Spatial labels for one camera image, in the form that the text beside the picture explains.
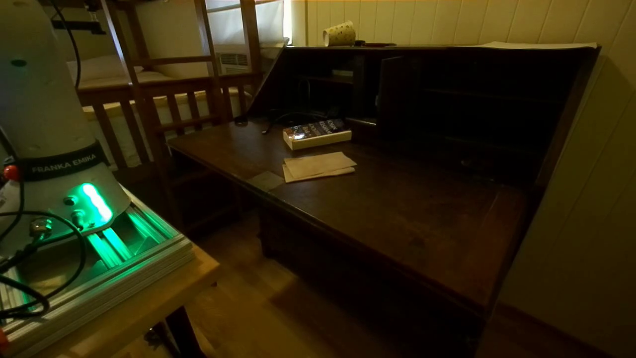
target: table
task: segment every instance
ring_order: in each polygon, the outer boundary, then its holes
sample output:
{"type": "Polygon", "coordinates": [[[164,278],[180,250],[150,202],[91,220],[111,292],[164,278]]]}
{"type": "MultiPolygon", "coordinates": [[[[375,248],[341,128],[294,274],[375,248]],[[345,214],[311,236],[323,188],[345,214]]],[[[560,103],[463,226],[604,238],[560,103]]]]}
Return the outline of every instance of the table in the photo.
{"type": "Polygon", "coordinates": [[[164,319],[182,355],[200,355],[182,303],[214,278],[218,262],[190,244],[190,260],[45,347],[45,355],[113,355],[164,319]]]}
{"type": "Polygon", "coordinates": [[[395,301],[387,313],[409,319],[435,305],[433,319],[421,313],[435,321],[429,331],[445,323],[461,341],[478,335],[528,220],[524,188],[359,142],[298,152],[341,150],[355,172],[284,184],[280,164],[292,152],[280,126],[262,126],[218,124],[170,148],[254,194],[264,254],[355,295],[351,305],[395,301]]]}

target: wall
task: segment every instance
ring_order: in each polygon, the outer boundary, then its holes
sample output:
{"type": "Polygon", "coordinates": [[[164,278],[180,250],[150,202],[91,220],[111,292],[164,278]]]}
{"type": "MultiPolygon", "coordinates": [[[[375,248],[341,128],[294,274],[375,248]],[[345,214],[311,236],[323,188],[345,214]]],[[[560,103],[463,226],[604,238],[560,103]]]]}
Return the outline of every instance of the wall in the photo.
{"type": "Polygon", "coordinates": [[[296,0],[309,45],[353,19],[395,43],[598,41],[580,113],[500,299],[636,355],[636,0],[296,0]]]}

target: desk surface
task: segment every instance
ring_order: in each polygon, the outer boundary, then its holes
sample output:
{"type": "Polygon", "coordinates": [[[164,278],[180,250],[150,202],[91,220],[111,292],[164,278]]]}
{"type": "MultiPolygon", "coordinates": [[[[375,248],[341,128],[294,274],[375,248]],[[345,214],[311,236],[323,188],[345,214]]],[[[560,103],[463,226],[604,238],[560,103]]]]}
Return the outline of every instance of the desk surface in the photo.
{"type": "Polygon", "coordinates": [[[218,262],[190,246],[180,268],[45,347],[45,355],[113,355],[212,282],[218,262]]]}
{"type": "Polygon", "coordinates": [[[260,130],[260,122],[218,124],[170,146],[423,286],[488,307],[526,216],[524,190],[355,142],[296,152],[343,150],[355,172],[284,184],[272,174],[292,152],[280,128],[260,130]]]}

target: white machine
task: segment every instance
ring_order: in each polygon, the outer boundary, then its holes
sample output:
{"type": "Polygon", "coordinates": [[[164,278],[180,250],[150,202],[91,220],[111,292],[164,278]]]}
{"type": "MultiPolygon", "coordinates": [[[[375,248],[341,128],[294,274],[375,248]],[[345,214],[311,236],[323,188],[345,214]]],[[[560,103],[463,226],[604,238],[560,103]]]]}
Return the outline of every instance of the white machine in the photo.
{"type": "MultiPolygon", "coordinates": [[[[0,212],[17,212],[19,206],[49,210],[83,230],[95,230],[129,206],[81,116],[71,75],[35,0],[0,1],[0,126],[5,144],[11,144],[3,146],[5,156],[17,158],[17,174],[0,190],[0,212]]],[[[11,220],[13,214],[1,216],[0,232],[11,220]]],[[[9,256],[29,240],[33,220],[37,216],[21,216],[1,236],[0,256],[9,256]]],[[[55,222],[47,226],[51,236],[67,230],[55,222]]]]}
{"type": "Polygon", "coordinates": [[[37,0],[0,0],[0,158],[0,327],[9,355],[43,349],[186,262],[188,240],[107,168],[37,0]]]}

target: note card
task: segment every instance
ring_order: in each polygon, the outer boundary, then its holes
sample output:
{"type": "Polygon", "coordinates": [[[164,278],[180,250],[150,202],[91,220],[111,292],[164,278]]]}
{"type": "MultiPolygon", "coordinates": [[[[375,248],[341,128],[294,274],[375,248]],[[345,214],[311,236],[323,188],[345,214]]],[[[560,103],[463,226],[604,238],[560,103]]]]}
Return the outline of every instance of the note card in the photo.
{"type": "Polygon", "coordinates": [[[306,180],[313,176],[343,174],[353,170],[355,170],[355,160],[345,156],[341,150],[288,156],[282,162],[282,174],[286,182],[306,180]]]}

